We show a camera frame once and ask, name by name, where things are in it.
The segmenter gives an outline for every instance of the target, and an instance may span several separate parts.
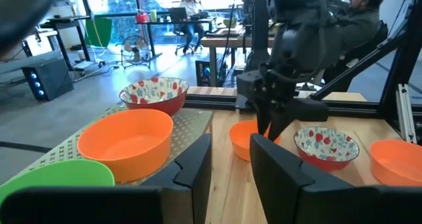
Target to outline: bowl with floral pattern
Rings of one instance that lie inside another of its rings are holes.
[[[157,109],[172,116],[185,103],[188,88],[179,78],[151,78],[123,88],[119,97],[128,109]]]
[[[357,143],[336,129],[301,128],[293,139],[300,157],[323,171],[343,169],[359,155]]]

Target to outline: white shirt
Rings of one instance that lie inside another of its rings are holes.
[[[198,14],[199,10],[202,10],[202,6],[199,3],[195,3],[194,1],[190,1],[190,2],[182,1],[180,3],[180,7],[186,8],[187,16],[193,16],[194,14]]]

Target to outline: perforated metal tray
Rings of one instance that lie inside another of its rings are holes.
[[[17,176],[58,161],[66,161],[70,159],[84,159],[79,154],[76,148],[79,136],[82,134],[82,132],[87,129],[90,125],[94,124],[96,121],[99,121],[100,119],[103,119],[114,113],[118,113],[120,111],[125,110],[127,110],[127,108],[124,105],[116,105],[115,107],[108,109],[103,116],[96,119],[89,125],[86,125],[84,128],[80,129],[78,132],[70,136],[60,145],[53,148],[50,152],[41,156],[41,158],[33,162],[33,164],[28,166],[25,170],[21,171]],[[181,109],[177,114],[175,114],[173,116],[174,127],[173,134],[171,137],[172,143],[170,156],[168,157],[164,166],[173,161],[196,139],[198,139],[202,134],[204,134],[208,130],[208,128],[210,128],[211,120],[211,111],[201,111],[197,109]],[[130,182],[126,185],[137,185],[147,178],[148,177],[145,177],[142,180]]]

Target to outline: concrete floor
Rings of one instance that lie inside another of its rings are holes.
[[[131,82],[153,76],[183,78],[190,85],[196,85],[195,61],[208,58],[206,49],[199,55],[176,56],[174,47],[157,47],[164,54],[147,67],[115,69],[109,74],[96,76],[75,83],[75,90],[50,102],[36,101],[27,86],[22,84],[8,90],[0,90],[0,141],[33,144],[52,148],[82,126],[99,117],[119,101],[118,93]],[[388,68],[393,55],[373,65],[357,76],[350,87],[351,92],[362,93],[368,101],[379,101]],[[105,54],[102,59],[119,60],[118,55]],[[415,69],[411,83],[422,89],[422,82],[416,80],[422,74],[422,63]],[[0,75],[0,84],[16,76],[20,71]],[[414,103],[422,102],[422,94],[412,91]],[[42,154],[0,148],[0,184],[24,169]]]

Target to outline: orange bowl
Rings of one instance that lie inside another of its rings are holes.
[[[172,116],[185,103],[188,89],[179,78],[152,78],[123,88],[119,97],[129,109],[157,109]]]
[[[170,154],[173,120],[154,109],[110,115],[86,129],[78,151],[107,165],[117,182],[135,181],[157,171]]]
[[[249,147],[251,143],[251,135],[255,133],[258,133],[258,123],[256,120],[240,121],[230,128],[229,137],[235,154],[245,161],[251,161]],[[281,139],[281,136],[279,136],[275,143],[279,143]]]
[[[382,184],[422,186],[422,147],[402,140],[379,140],[371,146],[371,171]]]

